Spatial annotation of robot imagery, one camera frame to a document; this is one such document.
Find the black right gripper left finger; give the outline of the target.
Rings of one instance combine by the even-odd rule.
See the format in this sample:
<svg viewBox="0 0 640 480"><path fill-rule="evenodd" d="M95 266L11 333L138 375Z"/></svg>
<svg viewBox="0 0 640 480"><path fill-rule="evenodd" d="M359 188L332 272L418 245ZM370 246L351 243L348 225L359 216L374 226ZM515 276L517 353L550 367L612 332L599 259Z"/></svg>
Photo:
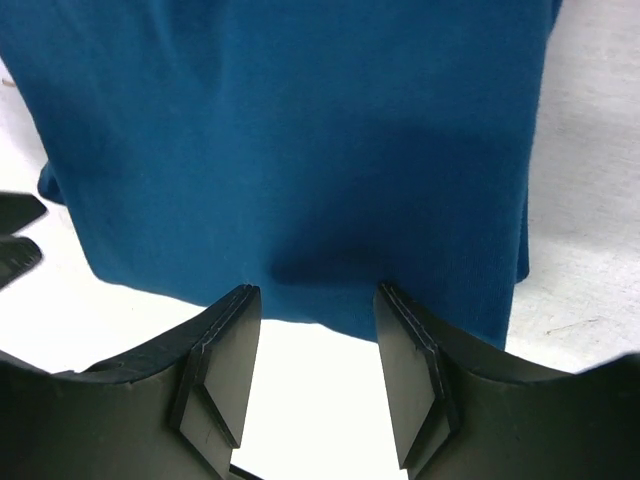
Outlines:
<svg viewBox="0 0 640 480"><path fill-rule="evenodd" d="M1 357L5 479L244 479L262 308L241 285L177 327L76 373Z"/></svg>

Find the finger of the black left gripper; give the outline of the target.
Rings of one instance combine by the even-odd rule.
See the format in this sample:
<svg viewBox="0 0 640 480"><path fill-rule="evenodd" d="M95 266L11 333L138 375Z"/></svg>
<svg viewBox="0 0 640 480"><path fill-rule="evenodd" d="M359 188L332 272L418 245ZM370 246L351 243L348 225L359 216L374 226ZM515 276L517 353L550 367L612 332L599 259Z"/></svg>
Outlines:
<svg viewBox="0 0 640 480"><path fill-rule="evenodd" d="M35 268L43 258L38 245L27 237L6 236L1 238L0 289Z"/></svg>
<svg viewBox="0 0 640 480"><path fill-rule="evenodd" d="M46 213L46 206L32 194L1 192L0 234L12 235Z"/></svg>

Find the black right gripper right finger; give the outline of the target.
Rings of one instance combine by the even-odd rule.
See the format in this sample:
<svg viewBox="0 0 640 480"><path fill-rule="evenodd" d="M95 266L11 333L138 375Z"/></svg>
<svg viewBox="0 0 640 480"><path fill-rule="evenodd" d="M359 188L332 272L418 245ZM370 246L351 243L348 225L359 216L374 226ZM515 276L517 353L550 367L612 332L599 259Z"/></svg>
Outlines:
<svg viewBox="0 0 640 480"><path fill-rule="evenodd" d="M639 357L579 373L499 350L381 284L375 320L396 452L412 479L635 479Z"/></svg>

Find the blue Mickey Mouse t-shirt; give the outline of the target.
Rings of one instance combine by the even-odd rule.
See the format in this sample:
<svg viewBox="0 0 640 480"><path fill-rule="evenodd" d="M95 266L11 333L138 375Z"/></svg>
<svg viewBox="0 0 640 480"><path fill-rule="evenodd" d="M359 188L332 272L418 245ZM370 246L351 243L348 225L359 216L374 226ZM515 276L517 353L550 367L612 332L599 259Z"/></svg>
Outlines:
<svg viewBox="0 0 640 480"><path fill-rule="evenodd" d="M5 1L1 57L103 281L374 340L397 284L496 347L557 1Z"/></svg>

